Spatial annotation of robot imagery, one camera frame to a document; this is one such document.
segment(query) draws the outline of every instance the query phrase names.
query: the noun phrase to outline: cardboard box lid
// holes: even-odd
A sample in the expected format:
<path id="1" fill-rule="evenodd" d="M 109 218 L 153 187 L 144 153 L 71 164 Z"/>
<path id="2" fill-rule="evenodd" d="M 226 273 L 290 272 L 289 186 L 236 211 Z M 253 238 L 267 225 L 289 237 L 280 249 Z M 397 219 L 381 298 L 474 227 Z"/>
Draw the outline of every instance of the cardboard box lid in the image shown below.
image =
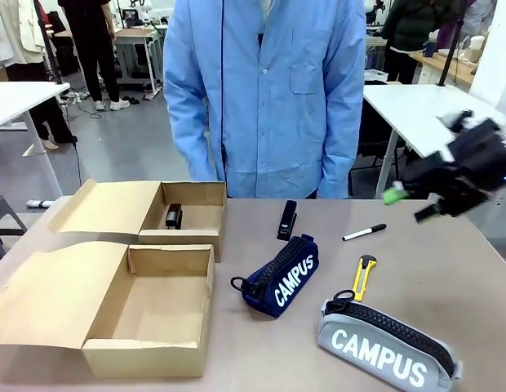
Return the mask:
<path id="1" fill-rule="evenodd" d="M 0 290 L 0 345 L 80 349 L 127 248 L 97 242 L 34 253 Z"/>
<path id="2" fill-rule="evenodd" d="M 96 183 L 88 180 L 51 220 L 54 233 L 140 232 L 160 181 Z"/>

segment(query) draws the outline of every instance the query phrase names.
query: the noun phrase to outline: zipper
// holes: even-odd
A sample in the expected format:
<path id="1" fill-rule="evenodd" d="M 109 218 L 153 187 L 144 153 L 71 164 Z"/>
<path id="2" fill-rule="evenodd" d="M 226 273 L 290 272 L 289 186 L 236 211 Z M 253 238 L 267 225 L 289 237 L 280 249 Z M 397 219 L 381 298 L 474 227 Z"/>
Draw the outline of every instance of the zipper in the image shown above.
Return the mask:
<path id="1" fill-rule="evenodd" d="M 325 315 L 343 314 L 377 327 L 411 347 L 432 356 L 440 363 L 449 377 L 452 377 L 455 372 L 455 364 L 451 355 L 443 345 L 425 336 L 423 333 L 400 323 L 396 319 L 380 313 L 378 310 L 374 310 L 356 302 L 351 302 L 352 300 L 353 298 L 351 297 L 341 297 L 327 302 Z"/>
<path id="2" fill-rule="evenodd" d="M 308 240 L 302 237 L 293 237 L 290 239 L 289 243 L 287 243 L 277 256 L 269 262 L 266 268 L 264 268 L 264 271 L 262 271 L 255 283 L 251 284 L 251 294 L 258 300 L 264 299 L 265 289 L 269 287 L 273 281 L 273 277 L 300 252 L 307 242 Z"/>

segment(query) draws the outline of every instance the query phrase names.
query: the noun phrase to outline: white lettering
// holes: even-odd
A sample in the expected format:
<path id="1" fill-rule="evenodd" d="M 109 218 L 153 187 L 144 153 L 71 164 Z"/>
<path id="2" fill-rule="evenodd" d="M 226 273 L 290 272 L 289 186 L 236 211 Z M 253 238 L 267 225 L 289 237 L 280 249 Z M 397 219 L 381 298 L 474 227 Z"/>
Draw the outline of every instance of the white lettering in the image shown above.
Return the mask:
<path id="1" fill-rule="evenodd" d="M 295 281 L 295 278 L 293 277 L 292 274 L 288 274 L 287 278 L 284 278 L 282 281 L 284 282 L 288 290 L 291 292 L 291 294 L 293 294 L 295 288 L 299 286 L 299 284 Z"/>
<path id="2" fill-rule="evenodd" d="M 333 334 L 333 339 L 331 339 L 331 344 L 332 344 L 333 348 L 336 350 L 342 350 L 342 348 L 344 347 L 344 345 L 342 343 L 338 342 L 338 336 L 340 336 L 340 335 L 342 335 L 344 338 L 348 337 L 347 332 L 344 331 L 343 329 L 339 329 Z"/>
<path id="3" fill-rule="evenodd" d="M 278 289 L 275 290 L 275 298 L 277 299 L 278 306 L 282 308 L 286 302 L 280 298 L 280 290 Z"/>
<path id="4" fill-rule="evenodd" d="M 403 366 L 403 370 L 400 372 L 400 365 L 402 364 L 402 358 L 403 356 L 401 354 L 397 354 L 397 360 L 394 361 L 393 373 L 398 379 L 405 380 L 407 376 L 409 376 L 413 360 L 411 358 L 408 358 L 406 364 Z"/>
<path id="5" fill-rule="evenodd" d="M 421 388 L 425 384 L 425 377 L 422 373 L 427 373 L 427 368 L 421 362 L 416 362 L 413 365 L 413 376 L 409 377 L 409 382 L 416 388 Z"/>
<path id="6" fill-rule="evenodd" d="M 286 286 L 284 286 L 282 283 L 279 283 L 278 286 L 280 287 L 280 291 L 282 292 L 282 295 L 284 296 L 284 302 L 286 302 L 287 297 L 291 296 L 292 292 L 287 290 Z"/>
<path id="7" fill-rule="evenodd" d="M 382 370 L 382 368 L 386 363 L 393 363 L 396 357 L 397 356 L 393 351 L 384 346 L 382 347 L 382 351 L 380 352 L 380 358 L 378 360 L 378 365 L 376 365 L 376 367 Z"/>
<path id="8" fill-rule="evenodd" d="M 299 270 L 303 276 L 308 274 L 308 266 L 306 264 L 304 264 L 304 261 L 299 263 Z"/>
<path id="9" fill-rule="evenodd" d="M 295 278 L 295 280 L 300 284 L 300 282 L 302 282 L 299 278 L 299 275 L 300 275 L 300 272 L 299 272 L 299 267 L 293 267 L 293 269 L 291 270 L 291 274 L 293 275 L 293 278 Z"/>
<path id="10" fill-rule="evenodd" d="M 313 268 L 313 255 L 309 255 L 307 259 L 305 259 L 305 263 L 308 265 L 308 270 Z"/>
<path id="11" fill-rule="evenodd" d="M 360 347 L 358 359 L 369 362 L 371 366 L 376 366 L 376 361 L 378 360 L 378 354 L 380 353 L 381 348 L 382 346 L 376 343 L 369 350 L 369 341 L 364 337 L 362 339 L 362 346 Z"/>
<path id="12" fill-rule="evenodd" d="M 358 356 L 358 335 L 356 333 L 351 336 L 351 339 L 349 339 L 348 344 L 345 345 L 342 351 L 346 354 L 351 352 L 354 358 Z"/>

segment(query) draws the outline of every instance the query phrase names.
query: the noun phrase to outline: navy blue pencil case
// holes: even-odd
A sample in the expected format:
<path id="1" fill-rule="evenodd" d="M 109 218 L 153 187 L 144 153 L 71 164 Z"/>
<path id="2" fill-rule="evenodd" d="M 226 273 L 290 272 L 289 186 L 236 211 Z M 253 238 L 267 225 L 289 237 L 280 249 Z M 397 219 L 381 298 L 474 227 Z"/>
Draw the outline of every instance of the navy blue pencil case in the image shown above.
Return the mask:
<path id="1" fill-rule="evenodd" d="M 231 286 L 242 292 L 242 298 L 253 309 L 277 318 L 317 268 L 318 246 L 313 237 L 302 234 L 291 238 L 273 260 L 249 278 L 232 278 Z"/>

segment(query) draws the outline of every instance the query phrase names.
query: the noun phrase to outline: yellow box cutter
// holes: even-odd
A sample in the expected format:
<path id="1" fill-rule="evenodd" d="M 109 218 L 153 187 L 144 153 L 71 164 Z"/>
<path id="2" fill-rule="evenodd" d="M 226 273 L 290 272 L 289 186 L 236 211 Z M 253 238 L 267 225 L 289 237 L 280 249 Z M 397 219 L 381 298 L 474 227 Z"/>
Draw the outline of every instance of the yellow box cutter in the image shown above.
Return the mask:
<path id="1" fill-rule="evenodd" d="M 354 300 L 361 301 L 366 292 L 367 277 L 369 271 L 376 265 L 376 259 L 373 256 L 364 255 L 358 262 L 357 276 L 354 279 L 353 291 Z"/>

